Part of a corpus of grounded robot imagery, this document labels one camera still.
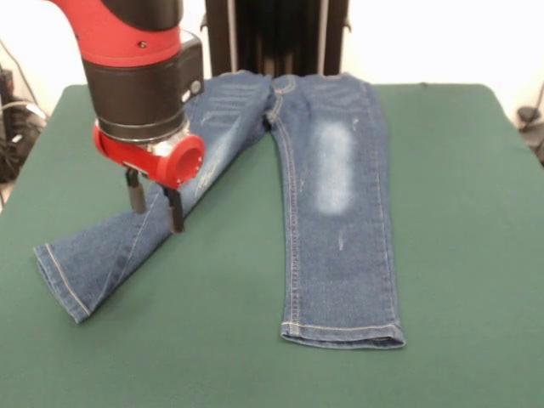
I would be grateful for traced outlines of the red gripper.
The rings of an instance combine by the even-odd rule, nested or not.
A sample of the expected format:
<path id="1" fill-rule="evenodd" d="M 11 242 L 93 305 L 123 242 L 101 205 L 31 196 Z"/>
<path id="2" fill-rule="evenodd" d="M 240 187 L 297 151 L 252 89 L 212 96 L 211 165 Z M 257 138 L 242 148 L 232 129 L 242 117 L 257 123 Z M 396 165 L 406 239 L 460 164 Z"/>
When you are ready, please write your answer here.
<path id="1" fill-rule="evenodd" d="M 201 169 L 206 146 L 200 137 L 194 134 L 184 135 L 180 141 L 173 142 L 173 147 L 164 147 L 167 152 L 163 150 L 157 153 L 148 147 L 116 141 L 95 124 L 93 142 L 103 156 L 127 167 L 125 178 L 128 197 L 130 206 L 136 213 L 146 212 L 145 193 L 139 182 L 140 172 L 148 179 L 166 186 L 163 194 L 167 198 L 171 231 L 184 231 L 184 209 L 177 189 L 192 180 Z"/>

